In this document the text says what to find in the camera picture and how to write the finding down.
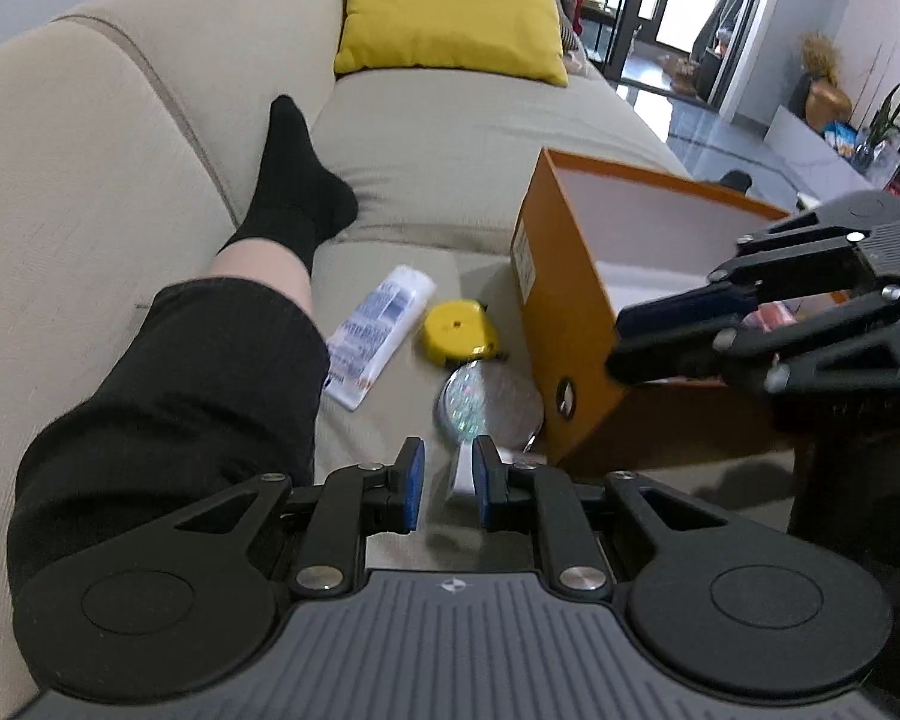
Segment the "glitter hand mirror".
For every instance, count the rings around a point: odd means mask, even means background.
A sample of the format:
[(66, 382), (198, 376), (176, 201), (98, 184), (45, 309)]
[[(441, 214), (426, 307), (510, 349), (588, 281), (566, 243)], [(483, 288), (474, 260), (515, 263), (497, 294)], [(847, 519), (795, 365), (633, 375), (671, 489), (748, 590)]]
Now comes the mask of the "glitter hand mirror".
[(490, 437), (505, 461), (529, 454), (543, 429), (543, 398), (528, 377), (505, 362), (468, 362), (443, 384), (436, 417), (457, 449), (450, 465), (447, 502), (473, 507), (473, 442)]

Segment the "white tube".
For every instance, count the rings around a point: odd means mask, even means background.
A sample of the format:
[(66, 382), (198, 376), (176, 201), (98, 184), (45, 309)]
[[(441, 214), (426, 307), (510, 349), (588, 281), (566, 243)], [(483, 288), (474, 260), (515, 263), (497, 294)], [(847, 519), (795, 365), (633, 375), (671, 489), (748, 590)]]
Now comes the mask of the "white tube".
[(400, 265), (368, 293), (326, 342), (325, 394), (356, 411), (418, 321), (437, 285), (422, 271)]

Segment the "yellow tape measure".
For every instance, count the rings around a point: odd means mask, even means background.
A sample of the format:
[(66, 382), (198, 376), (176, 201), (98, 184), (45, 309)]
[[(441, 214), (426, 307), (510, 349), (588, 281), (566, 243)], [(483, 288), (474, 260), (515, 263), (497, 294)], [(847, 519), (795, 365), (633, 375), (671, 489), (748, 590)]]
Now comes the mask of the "yellow tape measure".
[(486, 305), (474, 299), (434, 305), (422, 321), (419, 341), (425, 359), (442, 369), (507, 358)]

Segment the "right leg black sock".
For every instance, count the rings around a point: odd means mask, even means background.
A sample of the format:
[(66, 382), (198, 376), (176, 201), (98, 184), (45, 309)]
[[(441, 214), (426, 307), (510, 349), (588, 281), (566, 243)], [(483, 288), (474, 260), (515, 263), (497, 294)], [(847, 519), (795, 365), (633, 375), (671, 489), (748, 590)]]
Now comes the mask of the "right leg black sock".
[(733, 169), (733, 171), (725, 172), (718, 179), (718, 185), (728, 188), (728, 190), (733, 190), (733, 192), (741, 193), (741, 195), (746, 195), (752, 187), (752, 177), (746, 171)]

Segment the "leg black sock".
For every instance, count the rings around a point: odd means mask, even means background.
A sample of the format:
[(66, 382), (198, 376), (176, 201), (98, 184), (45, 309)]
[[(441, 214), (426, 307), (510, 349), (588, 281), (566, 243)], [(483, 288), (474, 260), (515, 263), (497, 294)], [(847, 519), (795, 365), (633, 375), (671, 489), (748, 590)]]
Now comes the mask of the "leg black sock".
[(46, 567), (267, 472), (313, 481), (328, 376), (308, 294), (356, 195), (281, 94), (247, 216), (214, 273), (155, 294), (126, 353), (25, 450), (7, 530), (11, 592)]
[(741, 195), (746, 195), (752, 187), (752, 177), (746, 171), (733, 169), (733, 171), (725, 172), (718, 179), (718, 185), (728, 188), (728, 190), (733, 190), (733, 192), (741, 193)]

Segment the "orange cardboard box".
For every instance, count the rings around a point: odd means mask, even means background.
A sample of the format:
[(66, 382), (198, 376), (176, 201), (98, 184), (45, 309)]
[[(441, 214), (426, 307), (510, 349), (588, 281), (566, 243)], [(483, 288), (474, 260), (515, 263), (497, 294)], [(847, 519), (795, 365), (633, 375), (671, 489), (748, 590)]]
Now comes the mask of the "orange cardboard box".
[(626, 390), (605, 372), (619, 309), (701, 286), (736, 239), (784, 215), (726, 188), (539, 153), (510, 259), (553, 465), (583, 478), (785, 450), (781, 429), (738, 390), (687, 380)]

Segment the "left leg black sock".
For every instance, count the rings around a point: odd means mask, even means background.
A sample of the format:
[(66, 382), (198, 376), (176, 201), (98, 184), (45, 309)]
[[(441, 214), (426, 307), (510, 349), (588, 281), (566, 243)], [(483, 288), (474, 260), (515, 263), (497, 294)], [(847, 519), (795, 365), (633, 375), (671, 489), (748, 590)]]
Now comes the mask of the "left leg black sock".
[(46, 567), (267, 472), (313, 481), (328, 376), (308, 294), (356, 195), (281, 94), (247, 216), (214, 273), (155, 294), (126, 353), (25, 450), (7, 530), (11, 592)]

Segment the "beige sofa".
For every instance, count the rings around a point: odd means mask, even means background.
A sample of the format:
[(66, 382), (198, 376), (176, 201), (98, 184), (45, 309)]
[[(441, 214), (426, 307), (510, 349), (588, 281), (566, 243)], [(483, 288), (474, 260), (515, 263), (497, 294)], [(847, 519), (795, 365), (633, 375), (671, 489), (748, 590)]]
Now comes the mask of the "beige sofa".
[(289, 94), (356, 224), (318, 250), (333, 330), (393, 268), (486, 299), (525, 361), (509, 245), (546, 148), (679, 174), (613, 88), (453, 70), (336, 76), (344, 0), (92, 0), (0, 46), (0, 718), (34, 694), (6, 532), (38, 431), (85, 400), (167, 284), (245, 213), (268, 107)]

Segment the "yellow cushion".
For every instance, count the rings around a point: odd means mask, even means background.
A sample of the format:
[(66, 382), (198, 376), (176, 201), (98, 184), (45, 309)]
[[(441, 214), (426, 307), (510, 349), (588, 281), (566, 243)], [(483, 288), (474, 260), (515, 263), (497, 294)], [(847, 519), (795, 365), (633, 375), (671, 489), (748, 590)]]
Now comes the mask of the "yellow cushion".
[(564, 86), (556, 0), (346, 0), (334, 71), (436, 68)]

